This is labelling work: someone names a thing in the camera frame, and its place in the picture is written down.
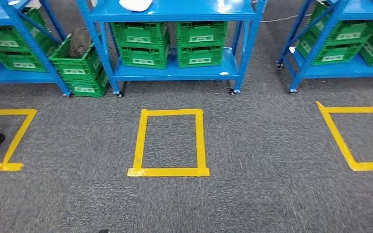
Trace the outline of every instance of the white label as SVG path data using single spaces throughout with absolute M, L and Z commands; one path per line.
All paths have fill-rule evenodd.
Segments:
M 19 47 L 18 43 L 13 40 L 0 40 L 0 46 L 3 47 Z
M 322 58 L 322 62 L 332 62 L 332 61 L 339 61 L 344 59 L 344 55 L 337 55 L 337 56 L 327 56 Z
M 192 58 L 189 60 L 190 64 L 200 64 L 200 63 L 211 63 L 211 58 Z
M 203 42 L 203 41 L 213 41 L 213 35 L 203 35 L 203 36 L 190 36 L 189 42 Z
M 151 39 L 149 37 L 135 37 L 135 36 L 128 36 L 126 41 L 128 42 L 137 42 L 137 43 L 151 43 Z
M 28 68 L 28 69 L 35 69 L 36 66 L 33 63 L 20 63 L 20 62 L 14 62 L 14 67 L 16 68 Z
M 64 69 L 64 74 L 86 74 L 83 69 Z
M 137 58 L 134 58 L 132 59 L 132 63 L 134 64 L 142 64 L 142 65 L 155 65 L 155 63 L 153 62 L 153 60 L 146 60 L 146 59 L 137 59 Z
M 95 93 L 95 89 L 94 88 L 75 87 L 75 91 Z
M 346 34 L 339 34 L 337 36 L 337 40 L 359 39 L 360 37 L 361 37 L 361 33 L 346 33 Z
M 373 57 L 373 46 L 371 46 L 370 44 L 365 43 L 364 45 L 364 49 L 370 54 L 371 57 Z

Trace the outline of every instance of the floor marking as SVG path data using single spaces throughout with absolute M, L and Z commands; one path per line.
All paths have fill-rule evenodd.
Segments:
M 174 168 L 142 168 L 145 134 L 148 117 L 195 115 L 195 137 L 197 145 L 197 167 Z M 135 155 L 132 168 L 128 169 L 128 176 L 209 176 L 209 168 L 205 163 L 205 142 L 203 136 L 202 109 L 173 109 L 147 110 L 142 109 L 139 117 L 138 133 L 136 136 Z
M 356 162 L 354 160 L 350 150 L 330 116 L 330 113 L 373 113 L 373 107 L 324 107 L 318 101 L 316 103 L 332 136 L 334 137 L 335 142 L 338 144 L 339 150 L 350 168 L 354 171 L 373 171 L 373 162 Z
M 36 114 L 35 109 L 0 109 L 0 116 L 4 115 L 26 115 L 25 120 L 20 126 L 19 130 L 12 139 L 8 150 L 6 151 L 2 163 L 0 163 L 0 171 L 19 171 L 23 167 L 22 163 L 10 163 L 9 159 L 17 148 L 23 135 L 31 124 Z

